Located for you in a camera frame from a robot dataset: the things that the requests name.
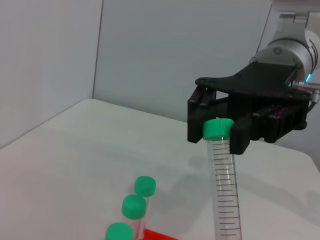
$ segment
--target green screw cap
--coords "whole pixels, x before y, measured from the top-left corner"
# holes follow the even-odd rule
[[[105,234],[105,240],[133,240],[134,231],[132,228],[123,222],[111,224]]]
[[[148,198],[156,193],[156,180],[150,176],[140,176],[135,180],[135,194]]]
[[[203,139],[206,141],[228,140],[235,122],[228,118],[217,118],[203,124]]]
[[[135,194],[126,196],[122,203],[122,214],[128,219],[142,219],[146,214],[147,202]]]

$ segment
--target robotic arm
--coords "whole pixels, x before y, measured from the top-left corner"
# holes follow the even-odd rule
[[[268,46],[244,69],[229,77],[201,77],[188,100],[188,141],[203,137],[203,124],[215,118],[234,120],[230,153],[241,155],[250,140],[274,143],[307,126],[307,113],[320,99],[320,85],[308,83],[320,67],[320,38],[306,29],[309,12],[320,12],[320,0],[274,0],[281,12]],[[217,91],[228,97],[216,99]]]

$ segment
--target white wall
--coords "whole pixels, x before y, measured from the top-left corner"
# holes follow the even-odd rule
[[[270,0],[105,1],[94,98],[187,119],[199,77],[225,77],[256,53]]]
[[[0,1],[0,147],[92,96],[101,5]]]
[[[272,39],[278,26],[279,13],[273,9],[270,12],[265,31],[261,40],[260,48],[264,48]],[[320,36],[320,16],[313,14],[308,21],[308,29]],[[309,81],[320,84],[320,69],[317,69]],[[320,107],[316,105],[307,115],[307,127],[302,131],[292,131],[278,140],[275,144],[295,149],[308,154],[320,171]]]

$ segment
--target white tabletop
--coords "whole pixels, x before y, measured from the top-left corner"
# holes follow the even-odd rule
[[[244,240],[320,238],[320,174],[307,155],[255,141],[235,161]],[[83,100],[0,150],[0,239],[103,240],[149,175],[149,228],[213,240],[208,165],[186,123]]]

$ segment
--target centrifuge tube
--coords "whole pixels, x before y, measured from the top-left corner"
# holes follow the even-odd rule
[[[242,240],[234,155],[230,154],[231,119],[213,119],[203,126],[207,141],[215,240]]]
[[[145,227],[150,212],[150,198],[156,193],[156,181],[150,176],[139,176],[135,180],[134,192],[146,200],[146,213],[141,219],[138,240],[144,238]]]
[[[123,221],[133,229],[133,240],[138,240],[141,220],[146,214],[147,202],[135,194],[126,196],[122,203]]]
[[[123,222],[111,224],[105,234],[105,240],[133,240],[134,231],[132,228]]]

